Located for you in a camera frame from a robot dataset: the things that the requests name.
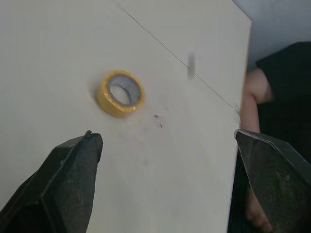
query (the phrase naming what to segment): tape roll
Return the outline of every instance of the tape roll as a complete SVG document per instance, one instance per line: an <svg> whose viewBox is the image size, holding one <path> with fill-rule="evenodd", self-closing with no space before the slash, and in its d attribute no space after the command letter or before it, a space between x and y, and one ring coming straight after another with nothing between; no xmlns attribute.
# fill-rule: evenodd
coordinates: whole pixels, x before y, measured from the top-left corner
<svg viewBox="0 0 311 233"><path fill-rule="evenodd" d="M129 104L121 103L111 93L111 86L121 87L129 98ZM140 81L124 70L115 70L103 80L97 91L97 102L101 109L116 118L124 118L137 111L145 101L145 92Z"/></svg>

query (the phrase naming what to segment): human arm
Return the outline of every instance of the human arm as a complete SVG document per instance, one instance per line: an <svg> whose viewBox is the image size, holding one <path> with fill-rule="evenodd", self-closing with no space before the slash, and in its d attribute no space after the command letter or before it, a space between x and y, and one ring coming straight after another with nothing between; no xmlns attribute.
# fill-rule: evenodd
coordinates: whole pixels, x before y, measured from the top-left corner
<svg viewBox="0 0 311 233"><path fill-rule="evenodd" d="M260 132L257 104L270 102L274 99L269 82L261 69L248 73L244 84L241 109L241 128ZM272 227L258 203L253 191L249 189L246 217L255 227L265 233L271 232Z"/></svg>

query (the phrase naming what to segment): dark mark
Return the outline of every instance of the dark mark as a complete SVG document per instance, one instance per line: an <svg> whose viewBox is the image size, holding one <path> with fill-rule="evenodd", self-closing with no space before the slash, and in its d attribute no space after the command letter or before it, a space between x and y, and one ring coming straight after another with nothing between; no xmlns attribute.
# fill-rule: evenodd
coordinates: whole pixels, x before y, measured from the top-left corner
<svg viewBox="0 0 311 233"><path fill-rule="evenodd" d="M145 159L145 160L144 160L144 165L145 165L145 166L148 166L148 165L149 165L148 159Z"/></svg>

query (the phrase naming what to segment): person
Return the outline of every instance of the person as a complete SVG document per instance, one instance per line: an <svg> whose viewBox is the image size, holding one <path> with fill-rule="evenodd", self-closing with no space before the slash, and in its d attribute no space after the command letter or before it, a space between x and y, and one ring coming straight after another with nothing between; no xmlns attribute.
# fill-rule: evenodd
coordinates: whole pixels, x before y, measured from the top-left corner
<svg viewBox="0 0 311 233"><path fill-rule="evenodd" d="M247 74L241 129L286 141L311 163L311 42L295 43L263 58ZM248 185L245 174L235 174L228 232L250 232L248 220L270 233L272 226Z"/></svg>

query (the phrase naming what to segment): yellow tape roll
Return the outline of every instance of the yellow tape roll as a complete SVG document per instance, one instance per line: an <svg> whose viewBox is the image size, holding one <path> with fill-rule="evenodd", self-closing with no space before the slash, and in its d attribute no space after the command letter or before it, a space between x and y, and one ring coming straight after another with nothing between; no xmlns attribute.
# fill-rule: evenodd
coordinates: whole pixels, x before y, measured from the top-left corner
<svg viewBox="0 0 311 233"><path fill-rule="evenodd" d="M112 85L123 88L130 100L129 104L118 101L110 91ZM145 92L140 81L124 70L115 70L103 80L97 91L97 102L101 109L116 118L124 118L137 111L145 101Z"/></svg>

